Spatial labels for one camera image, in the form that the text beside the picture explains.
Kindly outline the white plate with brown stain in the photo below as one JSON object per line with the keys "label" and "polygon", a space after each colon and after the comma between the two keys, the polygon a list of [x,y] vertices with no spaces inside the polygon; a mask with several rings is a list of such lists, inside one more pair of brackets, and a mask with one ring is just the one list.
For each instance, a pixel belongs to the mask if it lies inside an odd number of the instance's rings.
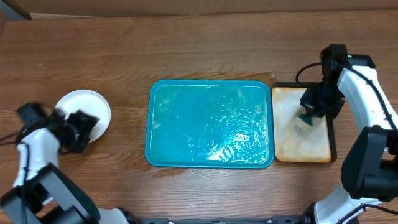
{"label": "white plate with brown stain", "polygon": [[71,113],[80,110],[99,119],[90,133],[89,142],[100,138],[111,122],[109,103],[102,95],[93,90],[75,90],[70,92],[61,98],[55,107],[61,109],[66,114],[66,118]]}

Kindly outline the green and yellow sponge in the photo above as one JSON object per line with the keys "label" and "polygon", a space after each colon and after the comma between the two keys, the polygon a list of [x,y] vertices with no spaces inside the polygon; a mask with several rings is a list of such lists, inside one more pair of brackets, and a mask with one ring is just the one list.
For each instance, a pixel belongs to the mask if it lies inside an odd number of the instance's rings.
{"label": "green and yellow sponge", "polygon": [[300,129],[312,130],[313,118],[309,114],[300,114],[296,117],[295,123]]}

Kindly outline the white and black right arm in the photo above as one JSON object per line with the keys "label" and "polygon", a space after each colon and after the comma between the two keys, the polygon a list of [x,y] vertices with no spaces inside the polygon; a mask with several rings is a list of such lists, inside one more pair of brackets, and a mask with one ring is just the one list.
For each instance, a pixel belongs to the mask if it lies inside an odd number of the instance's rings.
{"label": "white and black right arm", "polygon": [[343,161],[341,184],[326,199],[312,204],[298,223],[358,223],[369,208],[396,215],[381,206],[397,198],[397,113],[389,103],[369,55],[349,54],[344,44],[320,53],[322,81],[307,87],[300,99],[305,112],[295,122],[312,128],[314,118],[337,117],[347,102],[359,136]]}

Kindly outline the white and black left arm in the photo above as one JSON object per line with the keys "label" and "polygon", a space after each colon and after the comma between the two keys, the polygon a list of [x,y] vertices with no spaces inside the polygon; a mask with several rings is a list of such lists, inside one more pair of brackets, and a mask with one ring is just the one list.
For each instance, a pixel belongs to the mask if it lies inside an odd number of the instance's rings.
{"label": "white and black left arm", "polygon": [[37,103],[17,110],[24,123],[13,142],[20,168],[13,188],[1,197],[1,209],[14,223],[139,223],[122,208],[100,209],[58,167],[61,148],[82,152],[98,118],[78,110],[46,115]]}

